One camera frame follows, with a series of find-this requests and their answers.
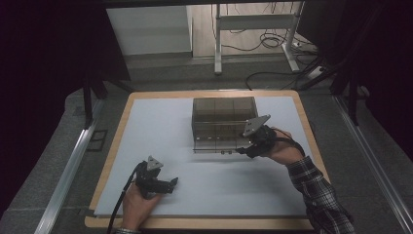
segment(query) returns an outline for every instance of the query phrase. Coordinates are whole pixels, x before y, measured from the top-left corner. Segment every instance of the forearm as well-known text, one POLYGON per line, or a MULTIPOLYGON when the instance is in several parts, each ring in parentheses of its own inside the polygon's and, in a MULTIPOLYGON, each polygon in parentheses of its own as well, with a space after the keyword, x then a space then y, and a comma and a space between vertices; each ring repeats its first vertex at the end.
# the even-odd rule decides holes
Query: forearm
POLYGON ((287 168, 294 187, 303 194, 307 215, 318 233, 355 233, 350 214, 338 203, 334 188, 310 157, 287 168))

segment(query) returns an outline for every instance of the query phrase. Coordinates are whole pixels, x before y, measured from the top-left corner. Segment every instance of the white board surface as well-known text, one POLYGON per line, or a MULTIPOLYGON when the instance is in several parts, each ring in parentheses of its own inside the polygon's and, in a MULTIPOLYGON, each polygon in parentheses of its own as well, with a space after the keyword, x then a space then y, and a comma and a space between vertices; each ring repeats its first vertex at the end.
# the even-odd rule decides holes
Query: white board surface
MULTIPOLYGON (((307 155, 310 146, 292 97, 256 97, 266 125, 289 131, 307 155)), ((306 215, 287 169, 245 155, 195 154, 192 98, 136 99, 95 215, 111 215, 134 167, 149 155, 164 164, 160 180, 179 177, 152 215, 306 215)))

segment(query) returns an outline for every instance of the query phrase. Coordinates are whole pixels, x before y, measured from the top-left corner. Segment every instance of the person's right hand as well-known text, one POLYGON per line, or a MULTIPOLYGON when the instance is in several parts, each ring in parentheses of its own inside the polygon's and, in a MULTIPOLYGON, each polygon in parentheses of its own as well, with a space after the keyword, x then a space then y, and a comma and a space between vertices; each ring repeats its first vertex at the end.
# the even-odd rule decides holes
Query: person's right hand
MULTIPOLYGON (((277 137, 292 138, 289 132, 274 127, 272 129, 276 132, 277 137)), ((297 148, 284 141, 276 141, 274 147, 261 156, 271 158, 283 165, 292 164, 304 158, 297 148)))

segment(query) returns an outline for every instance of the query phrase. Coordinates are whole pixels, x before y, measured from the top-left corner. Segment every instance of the white panel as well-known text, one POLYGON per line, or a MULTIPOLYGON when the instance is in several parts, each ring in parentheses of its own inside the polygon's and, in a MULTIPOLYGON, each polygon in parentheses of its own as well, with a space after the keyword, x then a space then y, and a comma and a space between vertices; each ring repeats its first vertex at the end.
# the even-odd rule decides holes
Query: white panel
POLYGON ((125 56, 191 51, 186 6, 106 11, 125 56))
MULTIPOLYGON (((258 115, 292 133, 309 154, 292 97, 256 97, 258 115)), ((305 215, 302 195, 283 165, 240 154, 194 154, 192 98, 137 99, 112 172, 95 210, 110 215, 133 168, 152 155, 164 164, 159 179, 179 177, 153 215, 305 215)))

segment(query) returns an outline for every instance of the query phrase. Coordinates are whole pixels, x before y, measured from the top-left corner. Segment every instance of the person's left hand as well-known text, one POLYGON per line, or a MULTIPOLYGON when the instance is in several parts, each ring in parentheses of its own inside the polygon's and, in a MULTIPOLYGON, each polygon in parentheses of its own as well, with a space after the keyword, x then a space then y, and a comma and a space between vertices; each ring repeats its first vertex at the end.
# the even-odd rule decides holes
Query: person's left hand
POLYGON ((122 228, 137 230, 139 225, 151 214, 161 198, 162 194, 156 194, 150 200, 144 199, 140 194, 139 188, 133 182, 123 200, 124 217, 122 228))

